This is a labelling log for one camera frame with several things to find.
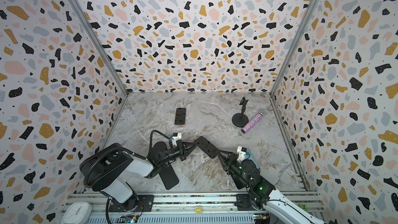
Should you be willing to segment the black phone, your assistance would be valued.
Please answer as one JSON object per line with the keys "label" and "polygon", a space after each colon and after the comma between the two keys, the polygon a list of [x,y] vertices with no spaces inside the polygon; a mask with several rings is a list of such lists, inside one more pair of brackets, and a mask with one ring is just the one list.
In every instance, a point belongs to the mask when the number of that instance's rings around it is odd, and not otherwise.
{"label": "black phone", "polygon": [[220,150],[203,136],[197,138],[194,144],[212,159],[220,154]]}

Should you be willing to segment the black phone case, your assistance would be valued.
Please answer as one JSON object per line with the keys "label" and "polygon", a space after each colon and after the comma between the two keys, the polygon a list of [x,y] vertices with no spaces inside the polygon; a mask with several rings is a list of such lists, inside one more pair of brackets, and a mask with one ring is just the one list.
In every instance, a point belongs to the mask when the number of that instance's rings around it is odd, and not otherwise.
{"label": "black phone case", "polygon": [[[159,158],[160,152],[166,151],[167,145],[165,142],[157,142],[154,144],[153,151],[154,156]],[[171,165],[162,165],[160,166],[159,172],[160,178],[166,188],[166,190],[170,190],[175,187],[179,183],[179,179]]]}

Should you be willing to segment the light blue phone case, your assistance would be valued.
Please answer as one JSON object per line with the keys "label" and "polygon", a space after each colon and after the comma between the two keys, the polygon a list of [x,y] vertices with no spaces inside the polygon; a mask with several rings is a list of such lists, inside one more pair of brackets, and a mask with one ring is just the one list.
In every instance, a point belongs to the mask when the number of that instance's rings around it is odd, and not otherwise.
{"label": "light blue phone case", "polygon": [[247,160],[251,160],[255,164],[256,168],[259,171],[261,171],[261,168],[260,168],[259,164],[257,163],[256,159],[254,158],[254,156],[250,152],[246,153],[246,159]]}

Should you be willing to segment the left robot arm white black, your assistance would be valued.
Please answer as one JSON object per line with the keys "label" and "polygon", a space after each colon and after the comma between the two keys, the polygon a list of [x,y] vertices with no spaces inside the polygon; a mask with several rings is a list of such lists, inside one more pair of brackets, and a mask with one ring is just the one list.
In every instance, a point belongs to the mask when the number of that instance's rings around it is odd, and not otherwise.
{"label": "left robot arm white black", "polygon": [[132,210],[138,204],[138,195],[120,179],[122,173],[130,172],[149,179],[159,175],[165,188],[170,190],[179,183],[171,163],[177,159],[186,160],[195,148],[181,140],[172,147],[157,142],[150,147],[149,155],[143,157],[119,143],[112,144],[80,165],[84,186],[109,197],[115,204],[121,204],[125,210]]}

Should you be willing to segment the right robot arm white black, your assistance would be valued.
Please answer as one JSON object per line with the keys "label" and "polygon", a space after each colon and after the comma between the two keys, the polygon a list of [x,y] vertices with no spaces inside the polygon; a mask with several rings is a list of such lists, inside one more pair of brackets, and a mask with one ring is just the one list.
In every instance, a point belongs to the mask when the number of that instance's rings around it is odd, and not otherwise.
{"label": "right robot arm white black", "polygon": [[285,224],[324,224],[290,201],[272,183],[261,176],[260,169],[250,160],[238,161],[237,154],[218,154],[223,170],[232,177],[238,189],[245,189],[253,208],[266,210]]}

